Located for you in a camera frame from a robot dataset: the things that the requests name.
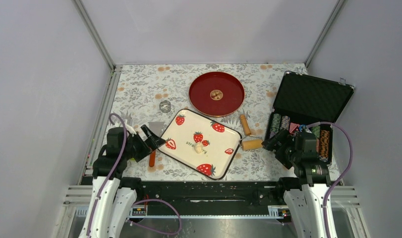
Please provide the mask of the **wooden roller with handle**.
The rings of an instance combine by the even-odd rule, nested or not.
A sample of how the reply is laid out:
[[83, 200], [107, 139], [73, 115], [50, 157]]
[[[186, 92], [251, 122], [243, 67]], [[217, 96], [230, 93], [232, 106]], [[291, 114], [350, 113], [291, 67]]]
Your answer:
[[240, 123], [244, 132], [244, 137], [239, 141], [239, 144], [243, 151], [249, 151], [262, 148], [263, 139], [260, 136], [252, 134], [252, 131], [248, 125], [248, 121], [245, 115], [239, 116]]

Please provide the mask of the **white dough piece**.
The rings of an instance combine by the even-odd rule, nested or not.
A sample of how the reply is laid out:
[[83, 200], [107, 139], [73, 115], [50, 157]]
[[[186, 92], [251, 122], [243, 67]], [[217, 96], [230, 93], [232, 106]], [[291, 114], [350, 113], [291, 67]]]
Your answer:
[[195, 145], [194, 145], [194, 151], [197, 153], [197, 154], [200, 154], [200, 153], [202, 153], [203, 152], [203, 144], [202, 144], [202, 142], [197, 142]]

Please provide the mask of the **strawberry pattern rectangular tray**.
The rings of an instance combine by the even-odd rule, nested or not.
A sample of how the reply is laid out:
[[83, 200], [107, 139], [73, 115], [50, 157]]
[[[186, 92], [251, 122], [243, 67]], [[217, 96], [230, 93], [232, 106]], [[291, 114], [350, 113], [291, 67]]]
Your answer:
[[241, 134], [192, 110], [177, 112], [164, 130], [159, 151], [213, 180], [222, 179], [239, 148]]

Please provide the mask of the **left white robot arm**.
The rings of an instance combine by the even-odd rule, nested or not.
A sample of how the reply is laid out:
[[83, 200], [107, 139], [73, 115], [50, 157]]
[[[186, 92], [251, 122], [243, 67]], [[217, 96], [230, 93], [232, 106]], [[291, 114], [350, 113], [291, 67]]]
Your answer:
[[139, 162], [151, 156], [165, 140], [160, 137], [161, 127], [143, 125], [141, 129], [145, 139], [128, 125], [109, 129], [107, 142], [93, 163], [91, 199], [79, 237], [119, 237], [131, 206], [144, 199], [142, 180], [124, 177], [124, 170], [128, 160]]

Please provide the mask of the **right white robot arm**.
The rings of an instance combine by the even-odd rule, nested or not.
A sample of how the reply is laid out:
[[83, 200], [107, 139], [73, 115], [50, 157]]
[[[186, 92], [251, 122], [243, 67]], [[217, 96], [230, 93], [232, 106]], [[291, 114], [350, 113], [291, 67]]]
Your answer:
[[285, 128], [263, 141], [263, 148], [272, 151], [287, 169], [294, 169], [294, 177], [278, 180], [272, 194], [286, 204], [299, 238], [338, 237], [332, 206], [327, 164], [319, 159], [317, 139], [307, 131], [290, 134]]

